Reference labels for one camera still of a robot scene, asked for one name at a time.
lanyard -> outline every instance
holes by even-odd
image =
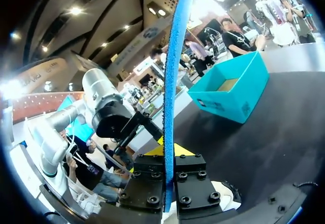
[[[248,48],[250,48],[250,45],[248,45],[248,44],[245,42],[245,37],[244,37],[244,35],[240,34],[242,37],[239,37],[239,36],[233,34],[232,32],[228,32],[228,34],[231,34],[232,36],[236,37],[238,43],[244,43]]]

blue sponge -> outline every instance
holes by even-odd
[[[166,196],[164,212],[169,212],[173,196],[174,177],[174,101],[178,63],[183,48],[186,26],[193,0],[179,0],[171,28],[165,65],[164,98],[164,155],[166,169]]]

table surface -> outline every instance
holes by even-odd
[[[279,48],[262,57],[270,79],[244,125],[194,103],[175,118],[175,142],[203,155],[212,180],[239,188],[240,212],[284,183],[316,180],[325,156],[323,44]]]

display screen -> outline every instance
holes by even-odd
[[[62,104],[57,109],[58,111],[61,111],[71,105],[75,99],[72,96],[67,96]],[[72,136],[73,133],[76,137],[81,139],[84,142],[87,142],[87,140],[94,134],[94,130],[89,127],[88,125],[84,124],[82,125],[78,119],[76,119],[74,122],[72,122],[69,126],[66,128],[67,135]]]

open cardboard box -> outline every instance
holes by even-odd
[[[269,79],[258,52],[215,65],[189,91],[200,109],[244,123]]]

